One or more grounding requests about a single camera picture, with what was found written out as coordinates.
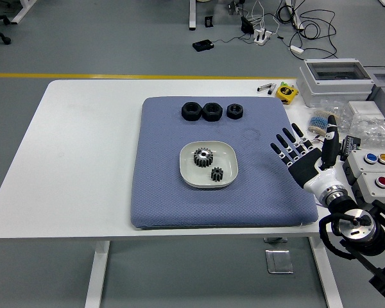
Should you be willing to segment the robot right hand white shell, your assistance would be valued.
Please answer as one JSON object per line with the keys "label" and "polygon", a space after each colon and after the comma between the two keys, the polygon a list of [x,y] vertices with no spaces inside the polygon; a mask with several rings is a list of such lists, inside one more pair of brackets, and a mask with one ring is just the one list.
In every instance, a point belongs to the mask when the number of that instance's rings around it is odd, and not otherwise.
{"label": "robot right hand white shell", "polygon": [[282,151],[276,144],[271,148],[287,166],[295,182],[307,192],[315,195],[317,200],[328,207],[337,198],[347,196],[345,186],[336,178],[337,157],[340,151],[339,133],[336,120],[330,115],[322,148],[316,148],[305,137],[296,124],[292,130],[283,128],[283,135],[276,138]]}

